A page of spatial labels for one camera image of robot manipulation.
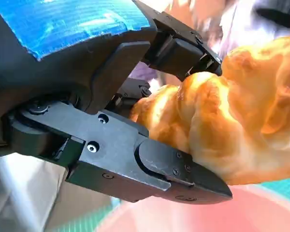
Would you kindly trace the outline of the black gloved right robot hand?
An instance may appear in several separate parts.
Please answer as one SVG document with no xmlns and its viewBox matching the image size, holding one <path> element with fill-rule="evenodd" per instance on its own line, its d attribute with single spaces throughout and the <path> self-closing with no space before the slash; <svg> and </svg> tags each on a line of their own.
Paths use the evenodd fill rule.
<svg viewBox="0 0 290 232">
<path fill-rule="evenodd" d="M 258 16 L 290 29 L 290 12 L 284 13 L 276 9 L 257 8 L 256 13 Z"/>
</svg>

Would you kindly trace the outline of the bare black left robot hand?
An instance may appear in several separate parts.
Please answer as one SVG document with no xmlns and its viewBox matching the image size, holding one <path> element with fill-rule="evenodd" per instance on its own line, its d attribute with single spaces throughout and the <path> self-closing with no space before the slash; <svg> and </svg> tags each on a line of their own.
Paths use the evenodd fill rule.
<svg viewBox="0 0 290 232">
<path fill-rule="evenodd" d="M 0 157 L 66 168 L 67 181 L 128 202 L 230 200 L 229 187 L 123 116 L 149 95 L 139 62 L 175 75 L 221 74 L 200 34 L 137 0 L 0 0 Z"/>
</svg>

